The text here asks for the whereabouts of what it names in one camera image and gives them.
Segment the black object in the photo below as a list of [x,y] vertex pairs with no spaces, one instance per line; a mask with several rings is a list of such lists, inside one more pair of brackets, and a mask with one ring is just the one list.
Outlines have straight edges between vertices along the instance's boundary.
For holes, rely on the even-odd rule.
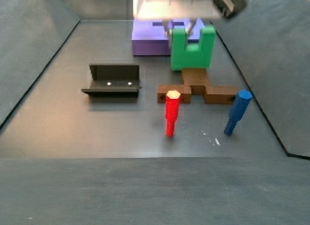
[[213,0],[225,18],[233,18],[247,6],[246,0]]
[[90,95],[139,93],[139,65],[90,64],[92,83],[82,91]]

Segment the gray floor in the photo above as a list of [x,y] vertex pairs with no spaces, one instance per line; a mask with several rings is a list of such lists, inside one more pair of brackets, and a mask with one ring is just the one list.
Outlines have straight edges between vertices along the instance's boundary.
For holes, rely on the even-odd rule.
[[[179,74],[169,57],[131,56],[130,32],[130,22],[82,22],[2,130],[2,223],[308,225],[309,161],[285,156],[254,102],[227,138],[229,106],[194,98],[165,138],[157,85]],[[87,65],[106,62],[141,64],[135,103],[80,92]],[[210,75],[245,87],[219,42]],[[169,156],[186,158],[117,158]]]
[[[231,137],[223,130],[230,105],[206,105],[195,96],[181,107],[175,136],[165,136],[162,83],[182,83],[170,70],[170,57],[133,57],[133,22],[79,24],[68,43],[46,69],[40,82],[0,136],[3,157],[245,157],[285,156],[255,102]],[[90,100],[90,64],[138,63],[142,90],[135,102]],[[213,83],[245,89],[239,72],[217,40]]]

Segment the wooden block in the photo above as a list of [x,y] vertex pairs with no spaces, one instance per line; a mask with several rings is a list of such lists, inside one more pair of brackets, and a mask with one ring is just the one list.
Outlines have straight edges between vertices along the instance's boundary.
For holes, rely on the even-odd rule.
[[161,84],[158,88],[158,103],[165,103],[169,91],[178,91],[181,93],[181,103],[190,103],[190,86],[183,84]]
[[233,104],[239,89],[231,86],[210,85],[203,100],[206,104]]
[[182,69],[182,79],[186,85],[209,85],[209,75],[206,69],[187,68]]

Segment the red cylinder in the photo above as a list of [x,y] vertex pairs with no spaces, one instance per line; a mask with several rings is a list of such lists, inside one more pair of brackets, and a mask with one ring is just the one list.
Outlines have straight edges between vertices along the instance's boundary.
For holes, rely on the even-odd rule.
[[167,120],[167,125],[166,125],[167,136],[174,136],[174,133],[175,133],[175,121],[178,118],[179,101],[181,101],[179,96],[181,96],[181,93],[178,91],[170,91],[166,95],[165,118]]

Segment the hole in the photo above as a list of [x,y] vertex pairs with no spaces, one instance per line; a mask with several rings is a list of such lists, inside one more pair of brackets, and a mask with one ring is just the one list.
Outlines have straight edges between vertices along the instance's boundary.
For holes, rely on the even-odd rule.
[[162,22],[153,22],[153,26],[162,26]]
[[166,95],[162,95],[161,96],[161,101],[165,102],[165,99],[166,99]]

